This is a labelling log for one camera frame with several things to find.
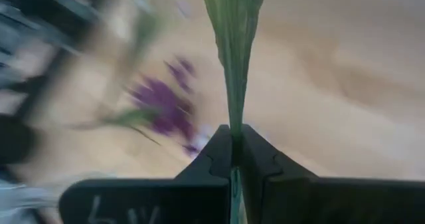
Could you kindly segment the artificial lavender bunch green leaves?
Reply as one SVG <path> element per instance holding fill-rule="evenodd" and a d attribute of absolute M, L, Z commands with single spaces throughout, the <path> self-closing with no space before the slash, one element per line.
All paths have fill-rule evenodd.
<path fill-rule="evenodd" d="M 218 58 L 224 69 L 232 167 L 230 170 L 230 224 L 244 224 L 240 161 L 242 123 L 252 45 L 264 0 L 204 0 L 215 34 Z"/>

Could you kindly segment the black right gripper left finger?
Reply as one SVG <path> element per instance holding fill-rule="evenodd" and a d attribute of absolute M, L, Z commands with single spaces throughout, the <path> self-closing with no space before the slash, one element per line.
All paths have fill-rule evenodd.
<path fill-rule="evenodd" d="M 229 224 L 231 136 L 221 125 L 169 179 L 85 179 L 60 196 L 64 224 Z"/>

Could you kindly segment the purple orchid flower spray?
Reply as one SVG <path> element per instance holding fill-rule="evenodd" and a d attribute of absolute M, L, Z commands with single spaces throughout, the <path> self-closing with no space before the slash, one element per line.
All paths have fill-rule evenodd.
<path fill-rule="evenodd" d="M 171 86 L 158 78 L 143 77 L 143 82 L 130 90 L 130 95 L 140 109 L 154 109 L 156 114 L 148 127 L 162 135 L 179 133 L 181 144 L 191 157 L 197 156 L 204 148 L 199 142 L 203 139 L 195 124 L 195 105 L 189 98 L 195 91 L 189 86 L 196 76 L 195 68 L 187 58 L 178 56 L 175 62 L 164 62 L 174 78 L 176 86 Z"/>

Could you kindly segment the green artificial stem bunch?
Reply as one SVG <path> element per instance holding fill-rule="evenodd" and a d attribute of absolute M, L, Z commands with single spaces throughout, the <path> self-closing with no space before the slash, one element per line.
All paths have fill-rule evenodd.
<path fill-rule="evenodd" d="M 120 126 L 136 131 L 148 140 L 160 146 L 159 142 L 155 141 L 144 131 L 138 128 L 138 126 L 150 127 L 154 119 L 156 119 L 159 115 L 160 111 L 157 108 L 128 108 L 96 120 L 67 124 L 66 126 L 76 130 L 89 130 L 100 128 L 102 126 Z"/>

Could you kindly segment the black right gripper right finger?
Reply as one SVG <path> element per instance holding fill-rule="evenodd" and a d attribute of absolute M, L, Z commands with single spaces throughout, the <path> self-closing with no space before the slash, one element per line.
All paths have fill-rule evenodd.
<path fill-rule="evenodd" d="M 242 127 L 248 224 L 425 224 L 425 181 L 320 177 Z"/>

